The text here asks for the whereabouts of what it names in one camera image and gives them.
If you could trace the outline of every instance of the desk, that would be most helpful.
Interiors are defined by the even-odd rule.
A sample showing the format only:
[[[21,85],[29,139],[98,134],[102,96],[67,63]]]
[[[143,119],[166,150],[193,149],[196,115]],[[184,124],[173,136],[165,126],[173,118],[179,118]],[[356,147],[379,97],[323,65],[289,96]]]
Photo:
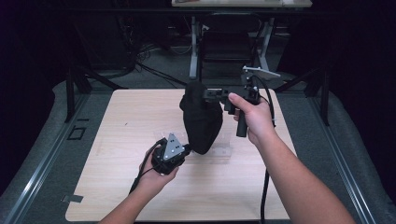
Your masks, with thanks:
[[[276,95],[271,91],[276,131],[294,151]],[[81,203],[69,204],[69,221],[97,221],[127,195],[145,152],[159,140],[159,134],[175,133],[182,144],[185,135],[178,104],[184,90],[114,91],[93,142],[91,152],[74,192]],[[140,221],[257,220],[265,166],[258,150],[247,138],[236,137],[233,116],[223,114],[219,140],[228,155],[191,154],[169,183],[141,212]],[[270,181],[266,218],[289,218]]]
[[[177,0],[172,0],[173,7],[289,7],[289,8],[303,8],[311,7],[312,2],[310,0],[198,0],[190,2],[178,3]],[[268,49],[268,43],[271,38],[273,30],[274,19],[269,20],[265,23],[264,30],[262,32],[264,39],[262,41],[262,49],[259,52],[260,67],[264,70],[268,69],[267,61],[265,60],[265,53]],[[198,64],[197,55],[197,27],[195,18],[191,20],[191,67],[190,67],[190,78],[196,78],[196,69]]]

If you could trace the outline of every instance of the black cloth bag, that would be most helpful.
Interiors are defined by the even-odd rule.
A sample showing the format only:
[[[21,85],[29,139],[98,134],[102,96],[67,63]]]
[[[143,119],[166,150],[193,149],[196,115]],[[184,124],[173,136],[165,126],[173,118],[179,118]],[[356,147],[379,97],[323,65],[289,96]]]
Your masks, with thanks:
[[[198,81],[189,83],[180,101],[183,121],[191,149],[201,155],[206,154],[222,125],[220,102],[209,103],[204,99],[207,87]]]

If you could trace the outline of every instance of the gray carpet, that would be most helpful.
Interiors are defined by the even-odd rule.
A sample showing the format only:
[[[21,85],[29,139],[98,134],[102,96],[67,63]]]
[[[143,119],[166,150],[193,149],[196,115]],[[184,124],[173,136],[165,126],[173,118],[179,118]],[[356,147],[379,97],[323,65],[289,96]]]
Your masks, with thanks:
[[[278,58],[284,44],[285,40],[282,38],[272,41],[272,47],[269,48],[267,57],[272,71],[277,67]],[[182,81],[190,81],[188,74],[190,70],[189,54],[180,55],[171,51],[154,50],[143,63]],[[290,78],[292,76],[283,74],[282,79],[272,79],[268,81],[268,85],[270,88],[275,88],[283,83],[283,79]],[[139,72],[138,69],[133,71],[132,74],[112,78],[111,80],[130,89],[182,88],[181,85],[170,84],[146,71]],[[237,85],[239,84],[239,77],[236,75],[220,78],[206,73],[204,83],[208,87]],[[34,195],[32,203],[26,206],[26,210],[23,210],[26,213],[21,214],[20,220],[22,220],[22,223],[68,223],[64,218],[68,204],[62,202],[62,198],[64,195],[71,195],[74,192],[111,95],[111,90],[103,84],[95,80],[91,80],[91,84],[94,88],[92,94],[77,96],[77,99],[81,99],[82,107],[75,115],[75,119],[68,124],[69,129],[66,129],[67,133],[65,133],[64,139],[59,141],[59,154],[54,157],[44,183],[39,186],[39,191]],[[305,98],[302,93],[303,88],[304,83],[301,83],[288,92],[277,95],[298,157],[335,192],[355,220],[361,223],[360,214],[357,212],[334,162],[332,145],[323,131],[321,121],[317,118],[318,111],[313,105],[318,99]],[[64,130],[63,121],[66,113],[64,83],[57,86],[54,92],[56,93],[56,102],[48,122],[24,165],[0,199],[1,223],[6,220],[14,204],[20,198],[23,189],[34,174],[35,168],[48,151],[54,147],[58,134]],[[342,104],[333,95],[330,97],[329,119],[331,126],[327,129],[333,133],[336,143],[341,148],[376,223],[396,223],[395,207],[390,203],[387,194],[381,187],[359,133]],[[73,127],[85,130],[79,140],[75,138],[79,138],[80,135],[77,132],[72,133]],[[268,223],[290,222],[288,220],[269,220]]]

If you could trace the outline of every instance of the finger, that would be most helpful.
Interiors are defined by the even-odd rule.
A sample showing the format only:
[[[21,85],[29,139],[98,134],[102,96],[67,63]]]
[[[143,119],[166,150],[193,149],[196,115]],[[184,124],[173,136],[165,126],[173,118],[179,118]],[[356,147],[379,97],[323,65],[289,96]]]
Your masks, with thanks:
[[[228,99],[230,102],[238,107],[239,109],[243,110],[245,113],[248,113],[250,110],[253,109],[254,105],[246,101],[244,98],[240,97],[239,95],[231,92],[228,94]]]

